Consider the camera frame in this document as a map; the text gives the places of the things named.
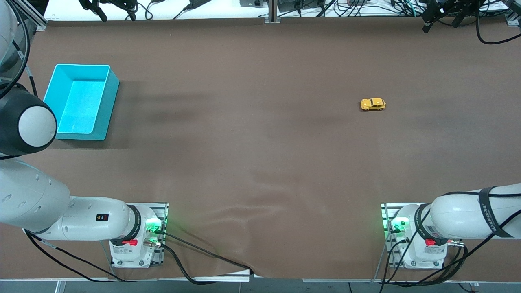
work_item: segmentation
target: metal connector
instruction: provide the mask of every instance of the metal connector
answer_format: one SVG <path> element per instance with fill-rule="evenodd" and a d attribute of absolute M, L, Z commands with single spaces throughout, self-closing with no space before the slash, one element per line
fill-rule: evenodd
<path fill-rule="evenodd" d="M 143 241 L 143 245 L 155 248 L 160 248 L 162 246 L 161 242 L 151 239 Z"/>
<path fill-rule="evenodd" d="M 452 239 L 449 239 L 447 241 L 447 245 L 454 246 L 454 247 L 457 247 L 457 248 L 463 248 L 465 246 L 465 244 L 463 242 L 452 240 Z"/>

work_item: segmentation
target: brown tabletop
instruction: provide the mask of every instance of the brown tabletop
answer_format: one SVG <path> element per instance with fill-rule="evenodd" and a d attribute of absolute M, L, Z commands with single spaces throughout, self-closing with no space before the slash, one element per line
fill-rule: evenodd
<path fill-rule="evenodd" d="M 58 63 L 109 64 L 121 85 L 106 141 L 55 141 L 24 159 L 75 196 L 169 202 L 170 232 L 280 278 L 372 278 L 381 202 L 521 180 L 519 41 L 424 34 L 420 19 L 284 22 L 51 24 L 29 61 L 42 96 Z M 488 40 L 516 33 L 483 21 Z M 374 96 L 387 109 L 360 111 Z M 19 228 L 0 225 L 0 237 L 1 278 L 76 277 Z M 58 244 L 108 268 L 97 241 Z M 192 275 L 239 270 L 171 246 Z M 519 256 L 519 242 L 492 241 L 455 279 L 521 282 Z M 181 276 L 168 256 L 117 272 Z"/>

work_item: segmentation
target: black velcro strap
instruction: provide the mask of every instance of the black velcro strap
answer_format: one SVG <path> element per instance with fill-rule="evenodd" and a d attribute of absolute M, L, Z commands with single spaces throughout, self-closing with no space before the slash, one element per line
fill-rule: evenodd
<path fill-rule="evenodd" d="M 489 225 L 489 228 L 492 231 L 492 233 L 494 233 L 494 235 L 501 238 L 511 238 L 512 235 L 508 234 L 507 232 L 505 232 L 505 230 L 501 229 L 492 211 L 489 193 L 490 190 L 492 190 L 492 188 L 494 187 L 495 186 L 483 188 L 479 191 L 479 206 L 481 207 L 481 213 L 483 214 L 485 221 L 487 221 L 487 224 Z"/>

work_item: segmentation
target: yellow toy car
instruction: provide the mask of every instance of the yellow toy car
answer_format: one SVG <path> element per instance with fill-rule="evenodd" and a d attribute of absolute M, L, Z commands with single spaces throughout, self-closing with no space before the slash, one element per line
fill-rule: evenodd
<path fill-rule="evenodd" d="M 363 99 L 360 101 L 360 108 L 364 111 L 369 110 L 378 110 L 381 111 L 386 108 L 386 102 L 379 97 L 374 97 L 372 99 Z"/>

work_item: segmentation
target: blue plastic bin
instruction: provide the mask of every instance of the blue plastic bin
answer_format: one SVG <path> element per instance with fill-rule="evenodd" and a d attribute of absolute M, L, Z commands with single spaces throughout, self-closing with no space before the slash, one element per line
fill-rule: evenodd
<path fill-rule="evenodd" d="M 104 140 L 118 87 L 109 65 L 56 65 L 43 99 L 56 115 L 56 138 Z"/>

